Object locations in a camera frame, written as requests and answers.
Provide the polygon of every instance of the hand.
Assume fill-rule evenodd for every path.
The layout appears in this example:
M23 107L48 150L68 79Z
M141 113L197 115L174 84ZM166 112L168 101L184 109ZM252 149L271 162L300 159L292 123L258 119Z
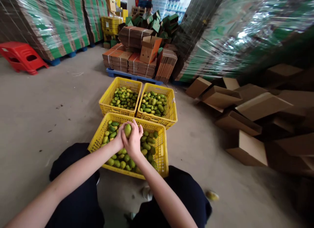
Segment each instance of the hand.
M124 126L126 125L127 123L123 123L122 126L119 127L119 130L118 130L118 134L117 136L115 137L115 139L112 141L114 144L115 144L115 153L116 154L117 152L119 152L122 148L124 148L124 144L123 144L123 140L122 140L122 132L124 133Z
M142 125L138 127L134 119L133 119L133 122L128 122L128 124L130 124L132 127L130 138L127 139L123 130L122 140L123 140L125 149L127 150L130 157L134 160L134 158L136 158L138 155L142 155L141 148L140 148L140 139L143 135L143 127Z

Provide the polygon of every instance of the person's right hand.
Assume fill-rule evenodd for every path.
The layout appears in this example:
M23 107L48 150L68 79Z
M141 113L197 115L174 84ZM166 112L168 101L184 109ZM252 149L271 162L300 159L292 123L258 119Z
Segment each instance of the person's right hand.
M122 140L125 149L127 150L130 157L134 160L134 158L142 155L140 148L140 139L143 136L143 127L136 124L136 121L133 119L133 122L128 122L128 124L132 127L132 132L130 138L127 139L124 130L122 131Z

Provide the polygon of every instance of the red plastic stool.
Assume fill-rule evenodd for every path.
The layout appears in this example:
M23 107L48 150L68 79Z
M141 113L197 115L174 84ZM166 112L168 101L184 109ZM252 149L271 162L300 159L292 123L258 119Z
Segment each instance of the red plastic stool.
M37 75L36 69L42 66L49 68L36 51L26 43L14 41L2 43L0 44L0 53L16 72L25 70L31 75Z

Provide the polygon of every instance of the yellow crate stack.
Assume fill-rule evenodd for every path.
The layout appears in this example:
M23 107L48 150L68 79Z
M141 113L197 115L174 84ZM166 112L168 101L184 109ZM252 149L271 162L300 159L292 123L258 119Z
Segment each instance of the yellow crate stack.
M104 35L116 35L118 34L118 26L122 23L121 18L115 17L102 17L101 18L101 25Z

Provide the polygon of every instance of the person's left hand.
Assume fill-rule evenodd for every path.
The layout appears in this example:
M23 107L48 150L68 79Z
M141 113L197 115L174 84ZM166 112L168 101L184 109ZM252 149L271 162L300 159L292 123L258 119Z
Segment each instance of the person's left hand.
M118 129L118 134L117 136L115 137L115 139L112 141L114 142L115 146L114 148L116 149L116 152L119 152L122 148L124 148L124 144L123 144L123 141L122 141L122 137L121 137L121 133L122 131L124 131L124 126L126 125L127 123L123 123L122 126L119 127Z

